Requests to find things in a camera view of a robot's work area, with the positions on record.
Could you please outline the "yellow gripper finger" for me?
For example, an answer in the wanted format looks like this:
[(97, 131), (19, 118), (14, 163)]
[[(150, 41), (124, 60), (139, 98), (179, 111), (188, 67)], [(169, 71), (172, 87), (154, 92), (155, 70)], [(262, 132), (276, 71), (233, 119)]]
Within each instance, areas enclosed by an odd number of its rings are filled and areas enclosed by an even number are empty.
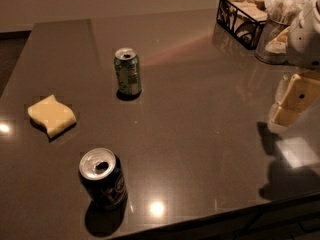
[(320, 73), (302, 71), (283, 77), (269, 113), (269, 122), (289, 127), (300, 114), (320, 98)]

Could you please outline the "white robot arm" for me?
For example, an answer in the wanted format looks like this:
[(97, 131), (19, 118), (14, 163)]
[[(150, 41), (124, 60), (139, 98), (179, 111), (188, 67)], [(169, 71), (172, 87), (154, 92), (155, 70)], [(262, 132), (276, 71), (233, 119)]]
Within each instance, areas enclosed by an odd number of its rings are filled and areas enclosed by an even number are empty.
[(279, 82), (268, 127), (287, 128), (320, 97), (320, 0), (309, 0), (289, 27), (287, 61), (300, 69)]

